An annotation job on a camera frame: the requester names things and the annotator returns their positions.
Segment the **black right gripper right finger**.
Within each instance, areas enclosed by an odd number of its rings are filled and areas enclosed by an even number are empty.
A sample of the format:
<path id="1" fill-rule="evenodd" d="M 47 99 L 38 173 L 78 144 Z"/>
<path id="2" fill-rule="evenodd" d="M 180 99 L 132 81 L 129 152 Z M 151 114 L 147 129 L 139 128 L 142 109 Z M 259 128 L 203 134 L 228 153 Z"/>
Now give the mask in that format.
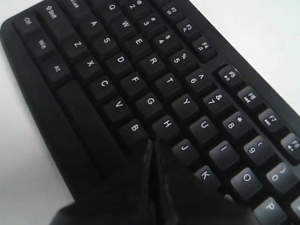
<path id="1" fill-rule="evenodd" d="M 162 139 L 153 144 L 158 225 L 256 225 L 249 207 L 228 200 L 194 176 Z"/>

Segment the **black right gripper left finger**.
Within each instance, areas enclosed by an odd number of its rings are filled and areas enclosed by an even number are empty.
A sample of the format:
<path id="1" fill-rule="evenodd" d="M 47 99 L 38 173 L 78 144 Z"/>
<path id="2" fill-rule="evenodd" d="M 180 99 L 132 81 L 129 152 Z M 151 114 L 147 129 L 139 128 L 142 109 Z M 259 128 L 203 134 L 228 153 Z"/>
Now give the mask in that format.
<path id="1" fill-rule="evenodd" d="M 141 140 L 125 168 L 92 193 L 61 208 L 52 225 L 153 225 L 150 196 L 153 142 Z"/>

